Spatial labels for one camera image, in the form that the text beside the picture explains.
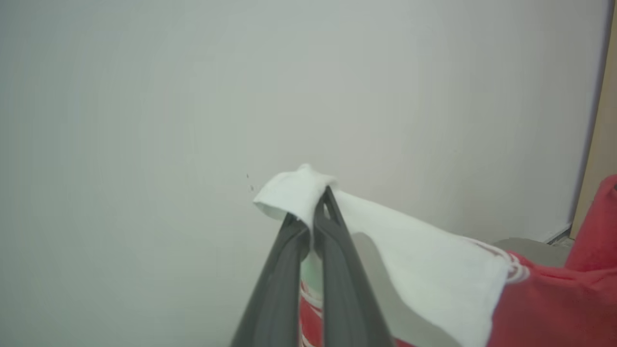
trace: red fabric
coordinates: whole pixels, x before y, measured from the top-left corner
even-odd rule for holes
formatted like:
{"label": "red fabric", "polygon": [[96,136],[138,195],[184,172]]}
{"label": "red fabric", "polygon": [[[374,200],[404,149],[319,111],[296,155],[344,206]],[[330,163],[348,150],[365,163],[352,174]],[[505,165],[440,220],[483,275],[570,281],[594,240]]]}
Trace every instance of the red fabric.
{"label": "red fabric", "polygon": [[617,175],[602,181],[587,211],[566,268],[593,271],[617,267]]}
{"label": "red fabric", "polygon": [[489,347],[617,346],[616,183],[602,182],[566,268],[519,256],[531,275],[503,289]]}

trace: white towel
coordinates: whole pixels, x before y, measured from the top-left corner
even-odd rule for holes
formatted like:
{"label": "white towel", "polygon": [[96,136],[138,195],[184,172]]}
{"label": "white towel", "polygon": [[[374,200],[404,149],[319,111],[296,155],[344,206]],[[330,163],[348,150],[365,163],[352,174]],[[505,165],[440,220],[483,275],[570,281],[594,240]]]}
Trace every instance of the white towel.
{"label": "white towel", "polygon": [[503,286],[526,276],[517,259],[347,194],[333,177],[307,164],[272,178],[254,203],[278,220],[290,212],[312,230],[315,206],[328,185],[349,231],[373,239],[403,302],[461,346],[485,346]]}

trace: white wall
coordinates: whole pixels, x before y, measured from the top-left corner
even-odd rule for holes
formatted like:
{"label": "white wall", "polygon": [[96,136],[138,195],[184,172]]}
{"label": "white wall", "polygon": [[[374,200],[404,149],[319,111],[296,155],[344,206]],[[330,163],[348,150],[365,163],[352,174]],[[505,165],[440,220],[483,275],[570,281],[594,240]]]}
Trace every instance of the white wall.
{"label": "white wall", "polygon": [[251,199],[303,162],[451,232],[558,232],[607,7],[2,3],[0,345],[226,346],[278,226]]}

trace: white cloth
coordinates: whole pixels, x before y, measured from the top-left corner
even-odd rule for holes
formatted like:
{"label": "white cloth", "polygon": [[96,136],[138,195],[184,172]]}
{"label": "white cloth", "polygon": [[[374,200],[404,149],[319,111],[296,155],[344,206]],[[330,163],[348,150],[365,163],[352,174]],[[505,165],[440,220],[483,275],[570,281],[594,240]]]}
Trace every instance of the white cloth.
{"label": "white cloth", "polygon": [[462,347],[485,346],[508,272],[514,280],[524,277],[517,259],[347,194],[336,188],[333,177],[307,164],[272,178],[254,203],[278,220],[290,212],[312,230],[315,206],[328,185],[349,231],[373,239],[403,302]]}

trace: wooden surface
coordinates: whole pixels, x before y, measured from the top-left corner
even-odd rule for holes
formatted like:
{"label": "wooden surface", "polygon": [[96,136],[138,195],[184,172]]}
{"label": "wooden surface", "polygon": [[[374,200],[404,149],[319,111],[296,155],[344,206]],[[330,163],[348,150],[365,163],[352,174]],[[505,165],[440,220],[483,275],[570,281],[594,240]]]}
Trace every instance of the wooden surface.
{"label": "wooden surface", "polygon": [[613,9],[600,103],[581,195],[572,223],[571,238],[576,238],[600,182],[609,175],[617,174],[617,20],[615,17],[617,16]]}

